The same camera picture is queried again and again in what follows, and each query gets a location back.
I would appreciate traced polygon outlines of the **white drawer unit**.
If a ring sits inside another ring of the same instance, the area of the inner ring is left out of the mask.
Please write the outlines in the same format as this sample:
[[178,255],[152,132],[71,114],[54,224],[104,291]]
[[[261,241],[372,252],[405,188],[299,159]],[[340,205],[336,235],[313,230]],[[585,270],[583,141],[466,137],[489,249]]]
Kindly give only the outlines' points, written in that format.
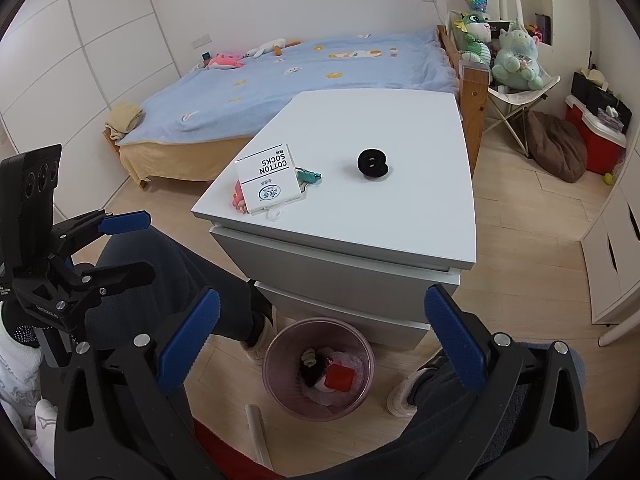
[[634,142],[582,238],[594,324],[620,324],[639,307],[639,200],[639,143]]

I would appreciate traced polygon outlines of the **brown bean bag cushion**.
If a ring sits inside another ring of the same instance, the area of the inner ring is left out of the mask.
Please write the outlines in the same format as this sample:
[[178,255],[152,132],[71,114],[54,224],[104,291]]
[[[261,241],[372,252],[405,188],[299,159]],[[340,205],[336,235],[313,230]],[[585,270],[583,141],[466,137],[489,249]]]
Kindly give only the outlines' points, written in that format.
[[571,122],[530,110],[525,134],[533,160],[552,176],[575,183],[586,172],[586,144]]

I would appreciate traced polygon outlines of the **white folding chair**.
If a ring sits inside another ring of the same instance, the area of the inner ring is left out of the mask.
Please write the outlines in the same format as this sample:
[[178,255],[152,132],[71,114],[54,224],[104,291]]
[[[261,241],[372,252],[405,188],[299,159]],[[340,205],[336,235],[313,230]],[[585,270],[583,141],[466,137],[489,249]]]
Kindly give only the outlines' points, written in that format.
[[541,70],[541,77],[544,85],[539,90],[527,90],[519,92],[504,92],[502,87],[489,87],[487,104],[491,109],[491,115],[486,122],[484,133],[499,126],[506,127],[512,139],[518,144],[525,157],[530,157],[526,134],[518,134],[511,124],[512,120],[520,118],[522,123],[526,123],[526,115],[540,102],[548,99],[549,93],[561,81],[560,76],[550,76],[545,70]]

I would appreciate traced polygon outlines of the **white drawer cabinet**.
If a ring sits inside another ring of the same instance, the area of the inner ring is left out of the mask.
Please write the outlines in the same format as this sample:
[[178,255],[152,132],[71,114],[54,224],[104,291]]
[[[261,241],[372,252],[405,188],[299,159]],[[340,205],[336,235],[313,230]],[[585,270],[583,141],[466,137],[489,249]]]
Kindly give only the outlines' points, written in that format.
[[[232,207],[229,165],[193,207],[233,263],[280,315],[337,318],[401,350],[427,334],[426,290],[455,290],[476,261],[472,176],[456,98],[424,90],[304,92],[238,158],[284,143],[322,174],[273,211]],[[378,148],[390,171],[370,180],[358,155]]]

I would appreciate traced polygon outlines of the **purple trash bin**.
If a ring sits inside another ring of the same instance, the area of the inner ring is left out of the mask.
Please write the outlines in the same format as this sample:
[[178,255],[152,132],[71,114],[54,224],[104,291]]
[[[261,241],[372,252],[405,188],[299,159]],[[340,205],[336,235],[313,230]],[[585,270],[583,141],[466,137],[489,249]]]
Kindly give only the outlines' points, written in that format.
[[[318,358],[311,368],[300,362],[307,349],[314,349]],[[323,385],[332,363],[356,370],[349,392]],[[262,364],[262,380],[271,399],[305,422],[332,422],[355,411],[366,400],[374,372],[375,357],[367,339],[356,328],[330,318],[310,318],[282,330]]]

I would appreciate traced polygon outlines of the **white goose plush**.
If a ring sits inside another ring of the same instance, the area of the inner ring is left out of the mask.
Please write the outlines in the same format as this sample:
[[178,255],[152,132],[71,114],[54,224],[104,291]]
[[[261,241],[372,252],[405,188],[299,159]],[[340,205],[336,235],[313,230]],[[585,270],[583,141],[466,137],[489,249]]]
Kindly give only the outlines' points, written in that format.
[[281,56],[282,51],[288,47],[295,47],[300,44],[299,40],[288,41],[284,38],[277,38],[261,44],[260,46],[248,50],[244,56],[246,58],[260,58],[262,55],[272,53],[275,56]]

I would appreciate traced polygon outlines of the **teal dragon plush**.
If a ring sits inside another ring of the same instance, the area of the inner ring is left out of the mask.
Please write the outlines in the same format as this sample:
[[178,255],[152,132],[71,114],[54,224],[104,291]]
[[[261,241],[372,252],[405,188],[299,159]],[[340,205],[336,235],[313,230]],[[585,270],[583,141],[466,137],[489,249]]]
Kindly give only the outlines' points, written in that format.
[[491,67],[497,84],[516,91],[540,90],[544,86],[538,64],[538,38],[512,22],[500,32],[500,49]]

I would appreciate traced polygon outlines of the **green dinosaur plush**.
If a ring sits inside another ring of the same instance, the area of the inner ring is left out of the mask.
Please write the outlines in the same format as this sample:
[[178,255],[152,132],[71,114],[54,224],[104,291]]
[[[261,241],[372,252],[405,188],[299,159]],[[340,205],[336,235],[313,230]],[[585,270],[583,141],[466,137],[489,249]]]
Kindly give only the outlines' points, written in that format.
[[463,44],[459,51],[462,60],[489,67],[491,28],[485,15],[477,12],[462,13],[461,18],[454,24],[463,36]]

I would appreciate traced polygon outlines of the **red plastic box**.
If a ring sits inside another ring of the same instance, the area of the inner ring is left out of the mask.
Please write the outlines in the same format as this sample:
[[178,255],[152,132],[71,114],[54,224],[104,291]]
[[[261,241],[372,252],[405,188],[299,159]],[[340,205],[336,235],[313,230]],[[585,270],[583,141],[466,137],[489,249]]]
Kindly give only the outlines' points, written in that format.
[[324,375],[323,385],[329,390],[349,392],[356,378],[356,370],[342,364],[332,363]]

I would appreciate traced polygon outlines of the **white cotton socks box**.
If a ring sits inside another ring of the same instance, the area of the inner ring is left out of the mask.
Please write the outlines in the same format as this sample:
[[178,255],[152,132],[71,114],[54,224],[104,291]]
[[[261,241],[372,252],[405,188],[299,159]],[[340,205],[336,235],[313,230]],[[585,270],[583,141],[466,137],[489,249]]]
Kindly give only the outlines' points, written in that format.
[[284,143],[241,156],[234,166],[250,214],[303,196],[291,152]]

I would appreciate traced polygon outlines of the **pink doll toy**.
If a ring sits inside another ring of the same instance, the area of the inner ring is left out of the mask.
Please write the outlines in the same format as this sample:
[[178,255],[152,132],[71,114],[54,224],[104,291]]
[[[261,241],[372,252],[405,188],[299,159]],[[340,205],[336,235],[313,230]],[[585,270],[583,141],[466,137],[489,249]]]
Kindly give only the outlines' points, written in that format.
[[239,181],[235,182],[234,190],[232,194],[232,207],[242,214],[247,214],[248,209],[246,206],[246,201],[243,195],[242,186]]

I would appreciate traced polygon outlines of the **pink plush on bed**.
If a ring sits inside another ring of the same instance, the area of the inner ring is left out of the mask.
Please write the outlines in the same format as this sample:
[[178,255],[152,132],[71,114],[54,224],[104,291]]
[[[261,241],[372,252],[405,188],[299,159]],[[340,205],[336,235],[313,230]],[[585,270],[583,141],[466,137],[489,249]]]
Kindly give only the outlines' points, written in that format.
[[232,53],[218,53],[207,61],[208,70],[234,70],[244,66],[244,55]]

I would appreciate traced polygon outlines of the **red storage box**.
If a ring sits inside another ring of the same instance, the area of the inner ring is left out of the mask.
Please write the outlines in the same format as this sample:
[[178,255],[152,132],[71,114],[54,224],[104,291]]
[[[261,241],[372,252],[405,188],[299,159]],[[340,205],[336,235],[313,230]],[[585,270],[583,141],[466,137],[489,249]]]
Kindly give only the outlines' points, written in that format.
[[585,142],[587,169],[602,176],[612,172],[626,152],[626,136],[602,124],[571,94],[565,98],[565,105],[565,119],[576,127]]

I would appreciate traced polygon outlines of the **bed with blue blanket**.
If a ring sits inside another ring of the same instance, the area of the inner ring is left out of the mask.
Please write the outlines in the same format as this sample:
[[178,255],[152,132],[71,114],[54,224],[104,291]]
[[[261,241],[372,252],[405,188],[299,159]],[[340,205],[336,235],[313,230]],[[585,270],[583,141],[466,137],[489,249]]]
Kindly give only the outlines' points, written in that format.
[[194,68],[146,99],[140,124],[111,146],[139,186],[152,178],[212,182],[300,92],[373,88],[454,94],[476,162],[488,79],[463,67],[444,26],[305,41],[230,70]]

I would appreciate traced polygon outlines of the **teal clip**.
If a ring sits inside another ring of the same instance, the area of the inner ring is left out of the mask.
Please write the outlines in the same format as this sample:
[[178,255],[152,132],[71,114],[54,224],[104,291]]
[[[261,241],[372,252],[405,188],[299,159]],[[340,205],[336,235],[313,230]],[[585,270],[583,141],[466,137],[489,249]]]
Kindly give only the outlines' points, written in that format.
[[297,168],[296,179],[300,192],[305,193],[307,188],[321,182],[322,174],[318,174],[318,172],[313,172],[304,168]]

